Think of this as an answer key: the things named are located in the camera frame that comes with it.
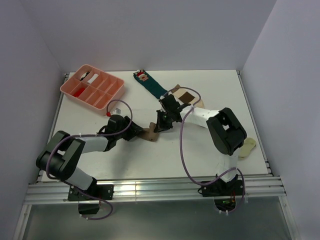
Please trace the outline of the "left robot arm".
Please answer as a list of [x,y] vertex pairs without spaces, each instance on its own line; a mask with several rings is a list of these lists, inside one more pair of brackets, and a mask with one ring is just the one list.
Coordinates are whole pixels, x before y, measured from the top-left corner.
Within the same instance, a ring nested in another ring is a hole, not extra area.
[[118,114],[113,114],[107,125],[93,136],[71,136],[60,130],[39,154],[36,166],[54,178],[79,188],[79,194],[91,200],[98,193],[97,180],[77,167],[81,155],[110,151],[118,140],[130,141],[143,131],[128,116]]

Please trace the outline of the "cream yellow sock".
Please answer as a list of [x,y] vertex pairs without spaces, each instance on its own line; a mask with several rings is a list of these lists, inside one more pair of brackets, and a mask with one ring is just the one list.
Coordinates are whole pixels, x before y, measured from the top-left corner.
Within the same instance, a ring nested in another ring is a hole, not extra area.
[[243,142],[242,147],[239,150],[238,158],[241,160],[247,158],[251,154],[252,150],[256,147],[256,145],[257,142],[253,138],[246,138]]

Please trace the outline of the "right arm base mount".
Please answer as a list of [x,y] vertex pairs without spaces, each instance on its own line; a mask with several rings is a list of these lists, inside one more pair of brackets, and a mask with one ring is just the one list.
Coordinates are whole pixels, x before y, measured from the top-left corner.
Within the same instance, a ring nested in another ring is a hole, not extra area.
[[201,186],[197,192],[203,197],[223,197],[214,200],[215,207],[219,212],[229,213],[237,207],[237,196],[241,196],[241,201],[245,198],[245,188],[243,181],[238,179],[238,175],[229,181],[224,182],[219,179],[216,182]]

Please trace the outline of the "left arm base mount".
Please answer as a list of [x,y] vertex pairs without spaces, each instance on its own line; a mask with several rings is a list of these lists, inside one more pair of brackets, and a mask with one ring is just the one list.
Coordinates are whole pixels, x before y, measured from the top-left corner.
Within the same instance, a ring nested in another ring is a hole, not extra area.
[[[97,184],[97,180],[94,179],[86,190],[70,185],[67,200],[69,202],[78,202],[78,213],[82,217],[86,217],[89,220],[100,220],[109,217],[113,213],[114,207],[109,202],[109,200],[113,199],[113,194],[113,184]],[[109,212],[106,216],[93,217],[101,209],[102,203],[109,206]]]

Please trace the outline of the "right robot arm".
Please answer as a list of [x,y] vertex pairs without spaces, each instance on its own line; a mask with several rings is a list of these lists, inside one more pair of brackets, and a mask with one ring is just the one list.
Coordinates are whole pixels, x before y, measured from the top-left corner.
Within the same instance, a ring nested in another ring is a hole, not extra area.
[[[208,186],[216,183],[217,191],[222,195],[229,194],[233,188],[233,180],[241,171],[237,168],[239,149],[243,146],[247,133],[233,111],[225,107],[222,110],[209,110],[196,107],[190,103],[180,104],[170,94],[159,100],[161,109],[157,111],[157,122],[154,132],[160,133],[173,128],[173,123],[181,123],[179,132],[179,152],[182,166],[189,179],[199,185]],[[213,145],[220,153],[214,180],[200,183],[190,175],[183,154],[183,128],[185,123],[195,124],[208,129]]]

